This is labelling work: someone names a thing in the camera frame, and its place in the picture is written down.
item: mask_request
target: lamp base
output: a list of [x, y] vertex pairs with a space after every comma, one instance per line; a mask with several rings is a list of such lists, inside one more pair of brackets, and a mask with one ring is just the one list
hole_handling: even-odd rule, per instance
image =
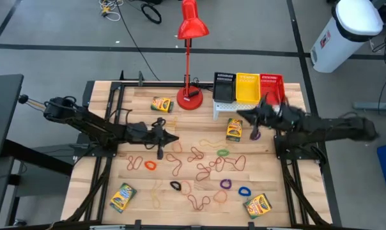
[[[185, 110], [193, 110], [193, 109], [197, 109], [198, 107], [200, 107], [201, 103], [203, 102], [203, 93], [201, 91], [199, 91], [199, 94], [197, 94], [196, 96], [193, 96], [191, 98], [187, 98], [188, 100], [186, 100], [185, 95], [183, 93], [184, 90], [185, 90], [185, 88], [181, 88], [178, 92], [178, 95], [177, 95], [179, 106]], [[197, 90], [199, 90], [199, 89], [194, 87], [194, 86], [189, 86], [190, 92], [194, 92]]]

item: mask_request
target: yellow basket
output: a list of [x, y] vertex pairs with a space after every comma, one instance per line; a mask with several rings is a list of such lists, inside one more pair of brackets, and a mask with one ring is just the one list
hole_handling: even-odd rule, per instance
[[243, 104], [257, 104], [261, 98], [259, 74], [237, 73], [236, 100]]

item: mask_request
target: yellow crayon box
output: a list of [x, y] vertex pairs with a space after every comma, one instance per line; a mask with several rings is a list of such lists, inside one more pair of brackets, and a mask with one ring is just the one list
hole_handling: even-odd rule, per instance
[[270, 202], [268, 202], [268, 199], [265, 194], [258, 195], [254, 199], [247, 201], [243, 205], [249, 212], [251, 219], [257, 218], [272, 209], [271, 204]]
[[173, 102], [170, 98], [161, 98], [155, 96], [153, 98], [152, 104], [150, 105], [150, 109], [154, 111], [172, 112]]
[[230, 118], [227, 126], [226, 140], [239, 142], [242, 136], [242, 129], [243, 129], [242, 120]]
[[123, 210], [127, 207], [131, 198], [133, 198], [136, 194], [136, 189], [133, 189], [127, 183], [123, 183], [120, 187], [119, 191], [115, 193], [115, 195], [111, 199], [111, 207], [113, 207], [119, 213], [122, 213]]

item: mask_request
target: black basket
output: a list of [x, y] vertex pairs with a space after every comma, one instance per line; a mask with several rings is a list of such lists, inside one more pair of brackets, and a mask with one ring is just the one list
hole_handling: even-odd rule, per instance
[[236, 100], [236, 75], [233, 73], [214, 73], [213, 100], [233, 103]]

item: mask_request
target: lamp shade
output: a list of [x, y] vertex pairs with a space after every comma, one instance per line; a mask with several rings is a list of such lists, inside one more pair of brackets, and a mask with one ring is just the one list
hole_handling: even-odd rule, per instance
[[183, 22], [178, 31], [178, 39], [199, 38], [209, 34], [207, 26], [199, 19], [196, 0], [183, 0], [181, 4]]

